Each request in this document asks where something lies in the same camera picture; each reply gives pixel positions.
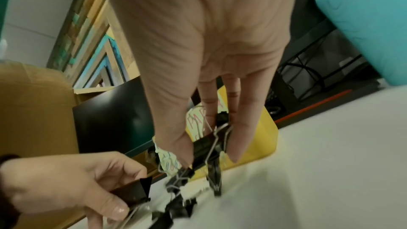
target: white ceiling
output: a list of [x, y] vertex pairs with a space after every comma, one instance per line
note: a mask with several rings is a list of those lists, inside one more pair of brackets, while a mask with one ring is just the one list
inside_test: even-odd
[[10, 0], [5, 58], [45, 67], [72, 0]]

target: black sleeve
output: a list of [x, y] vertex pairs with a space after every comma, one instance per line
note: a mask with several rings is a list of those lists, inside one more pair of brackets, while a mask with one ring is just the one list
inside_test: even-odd
[[[0, 166], [10, 160], [19, 158], [17, 155], [0, 156]], [[2, 178], [0, 176], [0, 229], [13, 228], [18, 221], [20, 212], [8, 201], [6, 195], [2, 192]]]

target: brown cardboard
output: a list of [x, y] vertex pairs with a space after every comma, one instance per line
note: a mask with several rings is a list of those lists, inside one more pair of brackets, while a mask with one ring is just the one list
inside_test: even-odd
[[[0, 61], [0, 154], [77, 154], [72, 107], [105, 90], [74, 94], [60, 71]], [[15, 228], [62, 229], [83, 216], [74, 209], [22, 215]]]

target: white desk surface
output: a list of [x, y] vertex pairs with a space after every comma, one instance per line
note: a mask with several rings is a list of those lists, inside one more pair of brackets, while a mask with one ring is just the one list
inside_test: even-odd
[[[407, 87], [283, 128], [273, 155], [222, 176], [222, 197], [206, 192], [191, 219], [174, 220], [172, 229], [405, 229]], [[153, 184], [152, 208], [168, 202], [166, 181]], [[183, 193], [205, 185], [191, 182]], [[86, 220], [71, 227], [85, 228]]]

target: red stripe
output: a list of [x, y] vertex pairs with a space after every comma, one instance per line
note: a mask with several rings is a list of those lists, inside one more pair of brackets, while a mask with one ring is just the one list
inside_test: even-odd
[[294, 116], [296, 116], [296, 115], [299, 115], [299, 114], [301, 114], [301, 113], [304, 113], [305, 111], [308, 111], [308, 110], [313, 109], [313, 108], [315, 108], [315, 107], [317, 107], [317, 106], [320, 106], [320, 105], [322, 105], [322, 104], [325, 104], [326, 102], [329, 102], [329, 101], [334, 100], [334, 99], [336, 99], [336, 98], [342, 97], [342, 96], [348, 94], [348, 93], [351, 92], [351, 91], [352, 91], [351, 89], [342, 91], [341, 93], [338, 93], [338, 94], [336, 94], [336, 95], [333, 95], [332, 97], [326, 98], [326, 99], [324, 99], [324, 100], [322, 100], [322, 101], [320, 101], [320, 102], [318, 102], [318, 103], [315, 103], [315, 104], [312, 104], [312, 105], [310, 105], [310, 106], [307, 106], [306, 108], [303, 108], [303, 109], [301, 109], [301, 110], [298, 110], [298, 111], [296, 111], [296, 112], [294, 112], [294, 113], [292, 113], [292, 114], [286, 115], [286, 116], [284, 116], [284, 117], [282, 117], [282, 118], [280, 118], [280, 119], [278, 119], [277, 121], [274, 121], [274, 122], [275, 122], [275, 123], [279, 123], [279, 122], [285, 121], [285, 120], [287, 120], [288, 118], [292, 118], [292, 117], [294, 117]]

